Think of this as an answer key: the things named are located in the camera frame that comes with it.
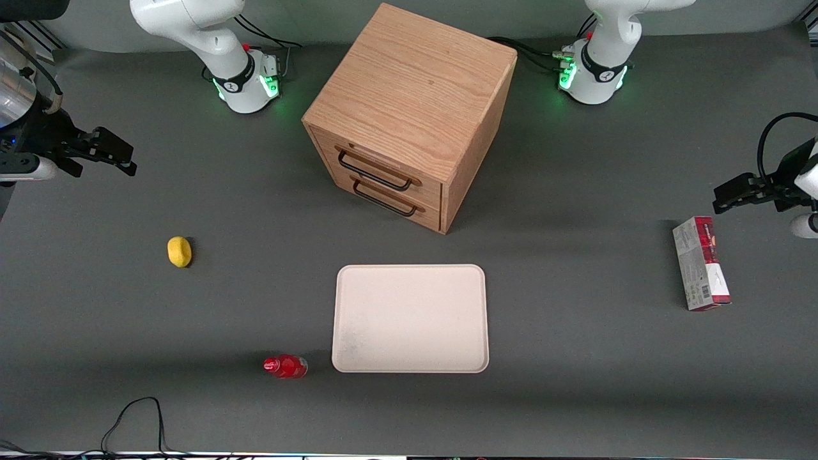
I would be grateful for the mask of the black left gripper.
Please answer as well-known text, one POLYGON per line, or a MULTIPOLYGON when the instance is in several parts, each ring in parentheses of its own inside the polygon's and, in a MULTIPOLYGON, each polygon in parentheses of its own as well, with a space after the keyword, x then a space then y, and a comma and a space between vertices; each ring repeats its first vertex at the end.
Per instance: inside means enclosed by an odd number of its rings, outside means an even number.
POLYGON ((768 174, 764 168, 766 141, 757 148, 759 177, 751 172, 739 174, 714 189, 713 211, 722 215, 748 204, 773 202, 777 212, 797 206, 816 211, 816 139, 810 139, 785 154, 777 170, 768 174))

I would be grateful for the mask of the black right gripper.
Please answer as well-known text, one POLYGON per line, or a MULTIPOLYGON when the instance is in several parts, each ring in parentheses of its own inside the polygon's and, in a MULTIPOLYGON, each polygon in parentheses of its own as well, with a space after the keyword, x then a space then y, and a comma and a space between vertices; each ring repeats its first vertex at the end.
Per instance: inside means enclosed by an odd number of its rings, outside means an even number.
POLYGON ((55 114, 34 110, 2 127, 3 180, 51 180, 59 171, 79 177, 84 168, 77 162, 80 158, 115 166, 134 177, 133 154, 134 147, 107 128, 94 128, 93 134, 78 129, 64 110, 55 114))

